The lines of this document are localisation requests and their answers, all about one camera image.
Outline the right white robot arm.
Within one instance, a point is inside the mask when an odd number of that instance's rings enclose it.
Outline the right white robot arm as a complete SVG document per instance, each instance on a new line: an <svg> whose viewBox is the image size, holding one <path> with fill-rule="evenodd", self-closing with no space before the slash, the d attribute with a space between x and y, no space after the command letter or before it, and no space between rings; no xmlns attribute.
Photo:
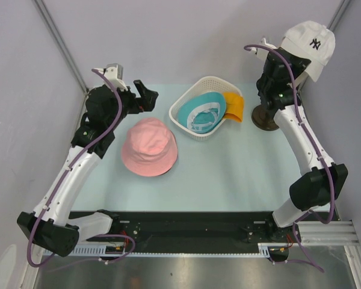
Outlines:
<svg viewBox="0 0 361 289"><path fill-rule="evenodd" d="M301 174L290 185L288 200L273 211L273 222L265 227L271 241L280 241L287 235L288 226L325 205L329 206L329 214L321 222L330 222L348 176L346 165L337 164L329 156L305 118L294 81L309 63L282 48L269 49L256 83L261 105L285 135Z"/></svg>

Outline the teal hat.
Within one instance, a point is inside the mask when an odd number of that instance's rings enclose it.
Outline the teal hat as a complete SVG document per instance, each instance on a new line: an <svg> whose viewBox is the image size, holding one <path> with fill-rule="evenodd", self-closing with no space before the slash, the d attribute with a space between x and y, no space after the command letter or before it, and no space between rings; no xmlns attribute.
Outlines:
<svg viewBox="0 0 361 289"><path fill-rule="evenodd" d="M191 132L206 134L221 122L225 111L226 101L223 94L207 92L183 104L177 114L177 120Z"/></svg>

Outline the orange hat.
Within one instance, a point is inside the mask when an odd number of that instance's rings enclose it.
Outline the orange hat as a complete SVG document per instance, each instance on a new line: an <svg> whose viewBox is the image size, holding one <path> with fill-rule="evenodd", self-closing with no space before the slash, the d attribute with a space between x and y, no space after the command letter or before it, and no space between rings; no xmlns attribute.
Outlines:
<svg viewBox="0 0 361 289"><path fill-rule="evenodd" d="M243 120L244 98L234 92L224 92L223 96L226 101L226 111L223 118L241 123Z"/></svg>

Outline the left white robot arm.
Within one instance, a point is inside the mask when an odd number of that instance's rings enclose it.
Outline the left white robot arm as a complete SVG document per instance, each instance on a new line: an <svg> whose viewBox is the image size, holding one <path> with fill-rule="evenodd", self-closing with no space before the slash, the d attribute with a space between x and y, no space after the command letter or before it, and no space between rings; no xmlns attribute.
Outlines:
<svg viewBox="0 0 361 289"><path fill-rule="evenodd" d="M116 127L128 114L151 112L155 107L158 92L147 89L140 80L134 85L137 94L106 85L89 91L65 165L33 211L22 212L17 218L29 246L35 244L65 257L81 241L100 235L113 241L120 236L116 213L98 210L76 219L69 216L81 188L114 141Z"/></svg>

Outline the pink bucket hat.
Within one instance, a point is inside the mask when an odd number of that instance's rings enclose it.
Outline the pink bucket hat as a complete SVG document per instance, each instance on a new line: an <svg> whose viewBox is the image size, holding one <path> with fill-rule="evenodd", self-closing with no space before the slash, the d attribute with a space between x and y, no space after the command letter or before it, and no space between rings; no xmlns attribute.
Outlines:
<svg viewBox="0 0 361 289"><path fill-rule="evenodd" d="M125 167L144 177L167 173L174 166L177 156L174 134L154 117L141 119L130 128L121 149Z"/></svg>

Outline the white hat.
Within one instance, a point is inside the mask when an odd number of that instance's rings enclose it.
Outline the white hat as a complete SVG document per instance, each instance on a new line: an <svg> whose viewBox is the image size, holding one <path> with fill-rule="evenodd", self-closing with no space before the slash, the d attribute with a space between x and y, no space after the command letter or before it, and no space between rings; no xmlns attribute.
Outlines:
<svg viewBox="0 0 361 289"><path fill-rule="evenodd" d="M310 60L305 72L317 82L331 59L336 45L335 35L325 25L308 20L285 32L280 47L286 52Z"/></svg>

